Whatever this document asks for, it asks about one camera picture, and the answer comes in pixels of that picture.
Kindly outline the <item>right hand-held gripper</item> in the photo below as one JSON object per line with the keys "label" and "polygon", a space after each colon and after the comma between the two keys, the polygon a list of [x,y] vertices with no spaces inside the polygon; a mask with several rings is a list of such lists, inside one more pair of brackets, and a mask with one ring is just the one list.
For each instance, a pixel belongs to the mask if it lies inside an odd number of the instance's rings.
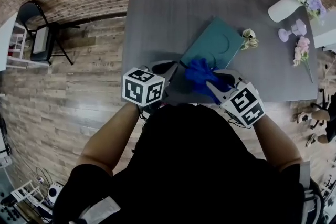
{"label": "right hand-held gripper", "polygon": [[264,116],[265,108],[258,90],[251,82],[243,80],[238,71],[219,69],[214,71],[214,76],[228,84],[228,90],[222,91],[210,81],[206,85],[231,117],[249,128]]}

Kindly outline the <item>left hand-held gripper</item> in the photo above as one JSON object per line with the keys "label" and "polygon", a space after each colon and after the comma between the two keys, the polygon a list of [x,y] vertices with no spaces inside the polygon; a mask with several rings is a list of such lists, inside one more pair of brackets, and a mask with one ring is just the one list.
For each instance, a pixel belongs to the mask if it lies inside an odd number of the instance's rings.
{"label": "left hand-held gripper", "polygon": [[178,66],[176,61],[161,60],[130,69],[123,75],[122,98],[142,108],[162,100]]}

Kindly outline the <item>blue cloth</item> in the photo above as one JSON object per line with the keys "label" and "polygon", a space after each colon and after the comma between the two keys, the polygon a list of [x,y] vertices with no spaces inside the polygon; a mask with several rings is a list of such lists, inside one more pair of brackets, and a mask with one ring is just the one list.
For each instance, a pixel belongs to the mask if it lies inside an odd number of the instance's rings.
{"label": "blue cloth", "polygon": [[219,77],[214,73],[215,70],[209,67],[206,59],[194,59],[185,69],[184,75],[186,80],[192,82],[194,91],[211,97],[217,105],[220,105],[219,99],[208,88],[206,82],[209,81],[221,92],[228,92],[232,87],[232,78]]}

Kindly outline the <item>teal box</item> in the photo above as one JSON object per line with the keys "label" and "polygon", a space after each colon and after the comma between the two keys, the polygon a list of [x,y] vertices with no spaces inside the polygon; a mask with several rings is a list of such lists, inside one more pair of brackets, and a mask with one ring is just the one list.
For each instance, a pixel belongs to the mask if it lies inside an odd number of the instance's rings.
{"label": "teal box", "polygon": [[185,52],[180,63],[187,67],[192,60],[205,59],[209,67],[225,69],[243,41],[237,30],[216,17]]}

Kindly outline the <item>person's left forearm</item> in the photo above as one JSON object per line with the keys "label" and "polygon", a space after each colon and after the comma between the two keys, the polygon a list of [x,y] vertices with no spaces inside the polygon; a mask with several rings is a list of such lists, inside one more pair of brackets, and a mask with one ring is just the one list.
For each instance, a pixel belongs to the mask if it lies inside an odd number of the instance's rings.
{"label": "person's left forearm", "polygon": [[126,103],[89,139],[76,165],[95,165],[110,176],[113,175],[113,170],[122,156],[139,116],[138,106]]}

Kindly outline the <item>person's right forearm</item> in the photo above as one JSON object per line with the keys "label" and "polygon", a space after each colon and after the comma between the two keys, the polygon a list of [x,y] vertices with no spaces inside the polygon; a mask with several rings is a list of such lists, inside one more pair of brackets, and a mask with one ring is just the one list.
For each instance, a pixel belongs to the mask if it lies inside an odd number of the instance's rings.
{"label": "person's right forearm", "polygon": [[279,171],[303,163],[291,138],[266,114],[253,124],[266,160]]}

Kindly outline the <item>white rectangular foam block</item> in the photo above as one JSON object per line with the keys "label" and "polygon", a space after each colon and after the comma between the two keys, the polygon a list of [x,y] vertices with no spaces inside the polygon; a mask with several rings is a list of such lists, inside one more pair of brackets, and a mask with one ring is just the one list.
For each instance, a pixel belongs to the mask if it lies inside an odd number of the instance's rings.
{"label": "white rectangular foam block", "polygon": [[47,26],[36,31],[33,53],[38,54],[46,51],[49,28]]}

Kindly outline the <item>small potted plant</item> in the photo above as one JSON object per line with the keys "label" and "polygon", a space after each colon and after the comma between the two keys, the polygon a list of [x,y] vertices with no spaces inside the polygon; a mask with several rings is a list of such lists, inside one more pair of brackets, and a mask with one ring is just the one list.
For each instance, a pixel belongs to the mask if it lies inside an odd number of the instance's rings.
{"label": "small potted plant", "polygon": [[251,29],[245,29],[241,35],[243,37],[243,43],[241,50],[247,50],[249,48],[257,48],[259,40],[256,38],[256,34]]}

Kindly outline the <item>lilac goblet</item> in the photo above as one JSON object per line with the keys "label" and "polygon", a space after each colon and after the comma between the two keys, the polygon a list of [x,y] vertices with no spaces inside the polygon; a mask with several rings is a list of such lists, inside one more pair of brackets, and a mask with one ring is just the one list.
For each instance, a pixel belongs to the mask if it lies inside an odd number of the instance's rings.
{"label": "lilac goblet", "polygon": [[289,36],[294,34],[295,36],[304,36],[307,33],[307,26],[301,20],[297,19],[295,24],[293,24],[290,30],[285,30],[283,28],[278,30],[278,36],[282,42],[287,42]]}

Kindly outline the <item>pink flower stem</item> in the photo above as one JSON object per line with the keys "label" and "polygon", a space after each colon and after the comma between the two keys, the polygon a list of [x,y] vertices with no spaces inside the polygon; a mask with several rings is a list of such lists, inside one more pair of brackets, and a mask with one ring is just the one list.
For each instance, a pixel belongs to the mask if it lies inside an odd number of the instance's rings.
{"label": "pink flower stem", "polygon": [[309,44],[310,40],[304,36],[300,36],[294,49],[293,66],[297,67],[303,64],[309,74],[310,81],[313,83],[313,77],[309,66]]}

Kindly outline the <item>person's black shirt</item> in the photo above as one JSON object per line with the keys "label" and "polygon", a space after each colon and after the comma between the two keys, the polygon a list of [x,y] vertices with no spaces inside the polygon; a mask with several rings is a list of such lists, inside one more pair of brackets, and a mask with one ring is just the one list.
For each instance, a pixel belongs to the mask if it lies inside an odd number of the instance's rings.
{"label": "person's black shirt", "polygon": [[101,224],[301,224],[299,168],[256,158],[208,107],[166,105],[149,116],[124,170],[74,167],[53,222],[77,224],[111,198]]}

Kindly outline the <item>white vase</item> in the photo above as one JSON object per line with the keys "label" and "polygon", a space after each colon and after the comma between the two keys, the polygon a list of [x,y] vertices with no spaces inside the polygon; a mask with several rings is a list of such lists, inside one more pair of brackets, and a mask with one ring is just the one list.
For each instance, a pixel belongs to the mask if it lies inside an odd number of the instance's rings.
{"label": "white vase", "polygon": [[279,0],[268,9],[270,19],[276,23],[286,19],[303,4],[298,0]]}

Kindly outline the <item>black office chair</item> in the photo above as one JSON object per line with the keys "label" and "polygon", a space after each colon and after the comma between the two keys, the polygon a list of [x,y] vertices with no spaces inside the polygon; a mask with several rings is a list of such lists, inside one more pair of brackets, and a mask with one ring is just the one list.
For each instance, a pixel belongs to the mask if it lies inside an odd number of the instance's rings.
{"label": "black office chair", "polygon": [[[313,112],[317,112],[319,110],[327,110],[329,105],[330,105],[329,96],[326,94],[325,89],[319,88],[318,89],[318,96],[320,94],[322,94],[322,102],[321,103],[311,103],[310,104]],[[315,129],[317,126],[323,127],[323,126],[327,125],[326,120],[316,120],[316,119],[313,119],[313,120],[314,120],[314,123],[310,124],[310,128],[312,130]]]}

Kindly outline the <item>white table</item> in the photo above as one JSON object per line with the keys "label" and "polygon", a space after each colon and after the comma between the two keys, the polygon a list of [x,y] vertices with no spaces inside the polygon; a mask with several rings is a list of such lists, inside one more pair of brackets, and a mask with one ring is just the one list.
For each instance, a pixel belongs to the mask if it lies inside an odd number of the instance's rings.
{"label": "white table", "polygon": [[[26,69],[26,66],[18,66],[18,65],[9,65],[8,61],[32,64],[38,66],[48,67],[49,63],[42,63],[31,61],[23,58],[23,52],[25,48],[25,41],[27,36],[27,30],[16,22],[18,12],[15,12],[6,22],[4,22],[0,27],[0,72],[5,71],[7,68],[18,68],[18,69]],[[23,34],[14,34],[13,30],[15,27],[18,27],[24,31]],[[20,44],[20,48],[13,49],[13,55],[8,55],[8,50],[11,45],[12,37],[16,36],[15,46],[18,45],[17,41],[21,38],[22,43]]]}
{"label": "white table", "polygon": [[310,21],[314,46],[336,53],[336,7],[330,8],[321,19]]}

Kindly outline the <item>grey backpack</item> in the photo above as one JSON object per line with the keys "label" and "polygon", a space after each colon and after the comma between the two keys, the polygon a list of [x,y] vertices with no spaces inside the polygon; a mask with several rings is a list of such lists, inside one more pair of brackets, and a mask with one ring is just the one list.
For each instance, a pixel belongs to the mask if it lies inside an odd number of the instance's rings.
{"label": "grey backpack", "polygon": [[310,187],[311,176],[309,161],[300,164],[299,183],[304,189],[301,224],[318,224],[318,221],[323,215],[323,199]]}

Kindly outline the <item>black folding chair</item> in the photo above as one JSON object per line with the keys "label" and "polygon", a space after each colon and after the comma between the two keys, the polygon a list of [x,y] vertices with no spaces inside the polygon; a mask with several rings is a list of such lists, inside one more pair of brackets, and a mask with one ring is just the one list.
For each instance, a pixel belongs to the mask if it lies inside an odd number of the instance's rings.
{"label": "black folding chair", "polygon": [[[29,29],[28,28],[28,21],[35,18],[35,17],[41,17],[44,21],[43,25],[37,26],[36,29]],[[28,1],[25,4],[23,4],[19,11],[17,18],[21,22],[21,24],[24,26],[24,28],[27,30],[27,33],[29,34],[31,40],[32,40],[32,48],[30,52],[30,60],[36,61],[36,62],[42,62],[42,63],[49,63],[51,57],[54,56],[53,49],[54,45],[57,45],[61,50],[61,56],[66,57],[68,62],[73,65],[74,63],[70,60],[69,56],[67,55],[66,51],[64,50],[63,46],[61,45],[58,34],[61,30],[65,29],[64,26],[61,26],[58,22],[52,22],[50,23],[42,8],[35,2],[35,1]],[[46,51],[34,54],[33,48],[34,48],[34,41],[35,41],[35,35],[36,31],[47,26],[49,28],[49,34],[47,39],[47,46]]]}

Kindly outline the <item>white round device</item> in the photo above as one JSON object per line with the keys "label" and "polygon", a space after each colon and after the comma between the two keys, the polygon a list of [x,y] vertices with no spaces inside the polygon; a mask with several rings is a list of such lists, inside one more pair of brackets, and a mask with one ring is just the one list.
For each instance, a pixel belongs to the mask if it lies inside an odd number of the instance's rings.
{"label": "white round device", "polygon": [[63,187],[64,187],[63,184],[60,184],[58,182],[50,185],[48,190],[48,199],[52,204],[56,202],[56,199],[59,196]]}

